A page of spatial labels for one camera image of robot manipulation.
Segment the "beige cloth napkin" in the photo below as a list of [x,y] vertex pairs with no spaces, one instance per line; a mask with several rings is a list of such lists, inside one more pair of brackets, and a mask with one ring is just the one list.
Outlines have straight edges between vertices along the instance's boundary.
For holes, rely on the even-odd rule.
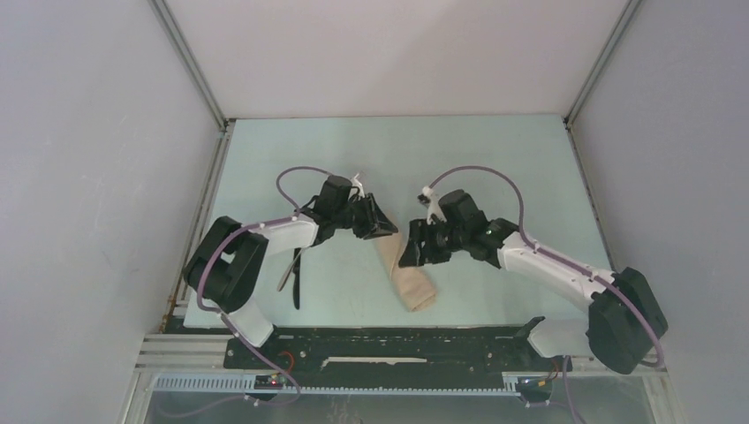
[[414,313],[433,306],[437,289],[427,274],[420,268],[400,268],[398,265],[405,250],[402,235],[396,233],[376,238],[374,245],[394,292],[405,309]]

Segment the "black knife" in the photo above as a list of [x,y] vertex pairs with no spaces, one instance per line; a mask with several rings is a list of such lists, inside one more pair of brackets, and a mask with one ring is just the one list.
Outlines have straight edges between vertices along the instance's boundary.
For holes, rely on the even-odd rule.
[[300,264],[302,249],[298,248],[294,251],[295,257],[292,264],[291,272],[293,274],[293,286],[292,286],[292,302],[297,310],[300,310]]

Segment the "silver fork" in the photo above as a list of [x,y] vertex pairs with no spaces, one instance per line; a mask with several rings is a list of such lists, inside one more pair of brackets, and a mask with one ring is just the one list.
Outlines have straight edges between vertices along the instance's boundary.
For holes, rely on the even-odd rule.
[[289,278],[291,275],[296,275],[297,272],[300,269],[300,257],[305,252],[305,248],[296,248],[292,255],[292,260],[290,264],[287,266],[285,272],[283,273],[281,279],[279,280],[279,283],[276,287],[276,290],[278,292],[281,292],[284,287],[286,286]]

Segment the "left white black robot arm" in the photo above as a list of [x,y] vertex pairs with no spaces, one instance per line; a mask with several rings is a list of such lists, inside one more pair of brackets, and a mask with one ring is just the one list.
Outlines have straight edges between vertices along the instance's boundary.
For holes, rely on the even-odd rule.
[[275,326],[253,295],[262,264],[270,255],[318,246],[338,230],[350,230],[364,240],[398,232],[371,193],[333,201],[318,194],[292,216],[265,223],[243,225],[219,217],[183,268],[182,278],[195,291],[201,311],[217,315],[235,337],[247,341],[245,356],[257,367],[270,367],[279,356],[279,344],[270,337]]

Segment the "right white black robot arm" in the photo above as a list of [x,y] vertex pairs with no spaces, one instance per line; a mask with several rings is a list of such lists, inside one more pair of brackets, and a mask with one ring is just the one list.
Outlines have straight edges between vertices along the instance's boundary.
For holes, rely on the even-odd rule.
[[627,375],[637,366],[665,367],[661,339],[669,324],[640,271],[600,269],[573,260],[503,218],[478,223],[412,220],[398,265],[445,263],[456,252],[532,278],[585,312],[590,351],[609,369]]

